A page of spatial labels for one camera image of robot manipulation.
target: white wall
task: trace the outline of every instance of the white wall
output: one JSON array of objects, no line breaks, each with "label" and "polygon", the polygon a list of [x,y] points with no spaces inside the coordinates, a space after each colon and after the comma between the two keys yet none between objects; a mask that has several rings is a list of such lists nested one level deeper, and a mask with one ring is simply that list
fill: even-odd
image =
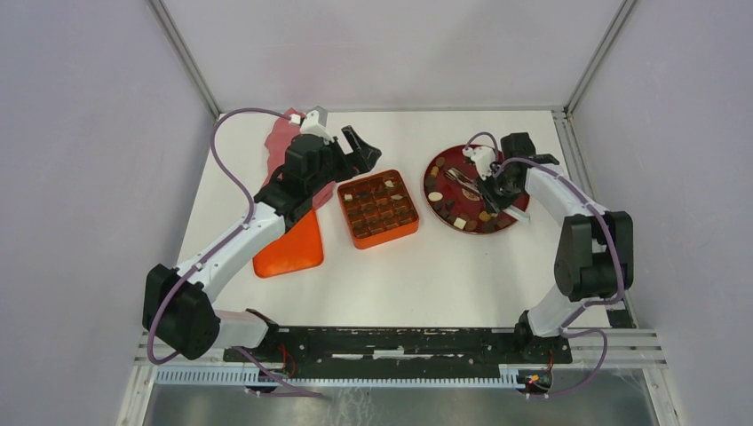
[{"label": "white wall", "polygon": [[753,3],[644,1],[575,112],[599,200],[635,220],[642,325],[689,425],[750,424]]},{"label": "white wall", "polygon": [[165,0],[223,110],[564,105],[621,0]]},{"label": "white wall", "polygon": [[0,423],[104,425],[209,114],[144,1],[0,6]]}]

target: table top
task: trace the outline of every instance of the table top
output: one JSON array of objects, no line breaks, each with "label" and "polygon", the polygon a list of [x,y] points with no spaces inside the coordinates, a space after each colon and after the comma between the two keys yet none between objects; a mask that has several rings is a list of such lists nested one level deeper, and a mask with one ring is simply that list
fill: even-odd
[{"label": "table top", "polygon": [[[267,174],[264,141],[273,123],[268,115],[241,114],[218,133],[220,158],[251,193]],[[289,326],[512,327],[525,309],[538,304],[554,284],[559,242],[559,227],[543,206],[531,200],[528,225],[516,223],[491,235],[459,233],[434,216],[422,196],[422,178],[434,155],[482,130],[497,138],[527,131],[540,154],[553,154],[564,165],[549,112],[329,114],[328,129],[345,145],[339,129],[346,125],[382,150],[375,173],[401,173],[418,209],[418,231],[358,250],[333,197],[317,210],[324,245],[320,266],[261,279],[249,263],[220,293],[215,309],[253,308]],[[209,155],[179,260],[217,238],[247,207],[245,203]],[[590,308],[573,327],[609,327],[606,311]]]}]

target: round tray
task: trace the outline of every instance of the round tray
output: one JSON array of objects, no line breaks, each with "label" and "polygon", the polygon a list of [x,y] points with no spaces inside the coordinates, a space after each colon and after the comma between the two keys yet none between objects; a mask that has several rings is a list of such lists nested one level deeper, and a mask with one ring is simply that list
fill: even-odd
[{"label": "round tray", "polygon": [[[463,148],[464,145],[448,148],[429,162],[429,166],[424,173],[424,200],[429,203],[429,207],[436,217],[461,233],[480,235],[502,231],[504,228],[514,224],[516,220],[505,213],[500,213],[497,217],[491,217],[486,222],[481,220],[481,213],[485,211],[484,201],[477,194],[463,188],[459,183],[453,182],[445,176],[445,171],[454,167],[463,172],[471,180],[479,177],[476,166],[466,162]],[[500,154],[498,160],[499,162],[503,160],[502,154]],[[432,169],[434,167],[439,168],[437,177],[432,177]],[[442,200],[438,201],[440,204],[429,201],[429,193],[434,192],[442,194]],[[525,211],[528,208],[529,200],[530,197],[527,194],[522,194],[512,205]],[[463,229],[455,226],[455,221],[459,217],[466,221]]]}]

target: red plate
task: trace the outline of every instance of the red plate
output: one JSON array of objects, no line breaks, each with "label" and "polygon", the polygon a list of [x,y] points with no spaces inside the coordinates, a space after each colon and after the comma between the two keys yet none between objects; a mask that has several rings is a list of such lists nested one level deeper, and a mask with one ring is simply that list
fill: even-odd
[{"label": "red plate", "polygon": [[[490,220],[484,222],[481,220],[481,213],[484,211],[484,201],[481,198],[467,189],[460,186],[459,183],[453,182],[445,176],[445,171],[454,167],[462,171],[465,176],[471,180],[476,179],[479,173],[476,171],[476,166],[465,162],[465,156],[463,155],[464,145],[453,146],[441,154],[437,155],[429,162],[429,167],[426,168],[424,173],[424,199],[429,203],[429,207],[434,214],[445,224],[452,226],[453,229],[472,234],[486,234],[496,233],[502,231],[504,228],[514,224],[516,220],[513,217],[508,216],[505,213],[500,213],[498,217],[491,217]],[[502,154],[498,159],[500,162],[503,160]],[[430,177],[432,169],[434,167],[439,168],[439,173],[434,182]],[[429,193],[441,193],[442,200],[441,205],[429,201]],[[512,204],[525,211],[528,208],[528,201],[530,197],[527,194],[522,194]],[[448,202],[453,201],[448,209]],[[464,229],[459,229],[454,225],[456,218],[466,219],[466,225]]]}]

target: gray floor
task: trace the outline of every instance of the gray floor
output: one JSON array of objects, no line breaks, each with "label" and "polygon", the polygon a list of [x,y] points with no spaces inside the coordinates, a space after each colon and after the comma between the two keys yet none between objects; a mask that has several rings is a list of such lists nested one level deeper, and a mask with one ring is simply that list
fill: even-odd
[{"label": "gray floor", "polygon": [[[578,372],[557,373],[555,390]],[[228,386],[156,386],[147,425],[558,425],[658,424],[640,371],[603,372],[560,398],[526,401],[512,390],[321,389],[329,398],[255,398]]]}]

